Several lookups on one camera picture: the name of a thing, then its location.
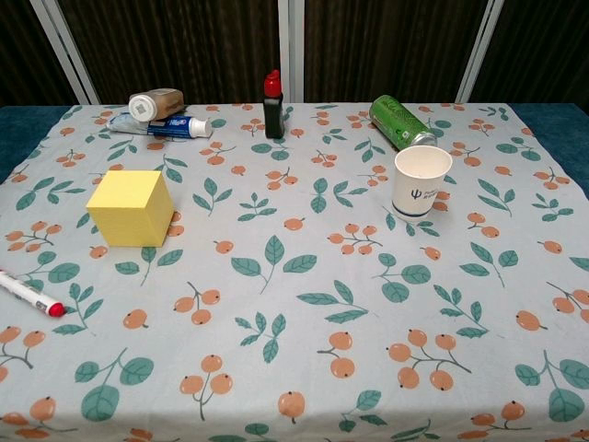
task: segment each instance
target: white paper cup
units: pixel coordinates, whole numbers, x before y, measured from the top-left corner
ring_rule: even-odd
[[[452,157],[439,147],[413,145],[395,157],[393,209],[406,221],[422,219],[432,210]]]

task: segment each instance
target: green can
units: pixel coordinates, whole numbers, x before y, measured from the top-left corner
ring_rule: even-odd
[[[402,150],[410,145],[435,145],[437,140],[427,126],[401,103],[383,95],[372,103],[370,119],[390,141]]]

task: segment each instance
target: marker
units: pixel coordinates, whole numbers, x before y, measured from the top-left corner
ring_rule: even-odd
[[[46,315],[60,318],[65,314],[64,304],[25,285],[22,281],[2,269],[0,269],[0,287],[8,290],[17,299],[27,301],[31,306],[39,309]]]

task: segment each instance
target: blue carpet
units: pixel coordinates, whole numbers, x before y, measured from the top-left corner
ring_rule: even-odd
[[[510,104],[537,140],[589,198],[589,117],[574,104]],[[68,106],[0,108],[0,182],[21,163]]]
[[[0,108],[0,182],[24,161],[70,106]]]

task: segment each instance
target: brown curtain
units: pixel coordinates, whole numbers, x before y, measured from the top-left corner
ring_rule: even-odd
[[[305,100],[453,101],[486,0],[306,0]]]
[[[0,61],[0,106],[77,103],[29,1],[2,2]]]
[[[59,0],[98,96],[175,87],[188,103],[261,101],[280,67],[276,0]]]
[[[589,3],[506,0],[471,101],[573,102],[589,112]]]

